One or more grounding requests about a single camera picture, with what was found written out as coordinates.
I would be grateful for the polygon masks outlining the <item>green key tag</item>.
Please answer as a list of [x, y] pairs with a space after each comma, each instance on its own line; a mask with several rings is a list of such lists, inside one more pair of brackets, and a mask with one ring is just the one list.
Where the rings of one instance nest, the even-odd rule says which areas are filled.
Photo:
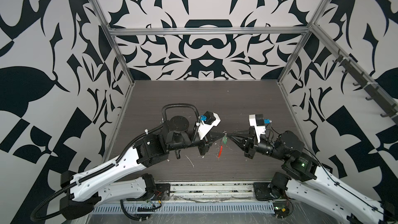
[[227, 141], [228, 141], [228, 138], [226, 136], [224, 136], [223, 139], [222, 139], [223, 144], [226, 144]]

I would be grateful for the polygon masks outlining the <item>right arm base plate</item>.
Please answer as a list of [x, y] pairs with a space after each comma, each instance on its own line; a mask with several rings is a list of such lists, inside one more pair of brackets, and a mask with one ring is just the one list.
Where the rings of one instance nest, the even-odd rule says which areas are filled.
[[258, 201], [271, 201], [284, 197], [287, 183], [253, 183], [254, 194]]

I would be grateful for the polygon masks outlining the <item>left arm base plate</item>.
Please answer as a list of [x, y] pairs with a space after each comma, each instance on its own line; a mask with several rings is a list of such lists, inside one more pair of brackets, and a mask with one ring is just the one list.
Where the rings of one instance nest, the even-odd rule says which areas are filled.
[[150, 189], [140, 198], [127, 198], [127, 201], [162, 200], [170, 195], [170, 184], [156, 183], [154, 189]]

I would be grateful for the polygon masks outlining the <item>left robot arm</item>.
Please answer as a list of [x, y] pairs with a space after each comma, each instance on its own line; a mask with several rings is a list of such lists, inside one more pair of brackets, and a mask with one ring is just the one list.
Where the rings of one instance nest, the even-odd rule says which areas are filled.
[[63, 173], [61, 186], [66, 188], [66, 196], [60, 200], [61, 215], [67, 220], [74, 220], [107, 202], [140, 201], [153, 197], [156, 185], [150, 174], [126, 183], [117, 181], [167, 160], [172, 151], [179, 157], [181, 150], [196, 147], [200, 155], [205, 155], [213, 142], [223, 136], [212, 131], [220, 121], [216, 113], [206, 112], [199, 116], [193, 133], [189, 133], [187, 118], [174, 116], [164, 119], [158, 127], [136, 137], [119, 156], [88, 171]]

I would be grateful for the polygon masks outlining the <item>red key tag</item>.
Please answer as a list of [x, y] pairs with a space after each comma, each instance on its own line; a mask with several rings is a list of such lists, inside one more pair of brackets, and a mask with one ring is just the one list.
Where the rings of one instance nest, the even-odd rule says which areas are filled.
[[217, 158], [220, 158], [222, 155], [223, 145], [220, 146]]

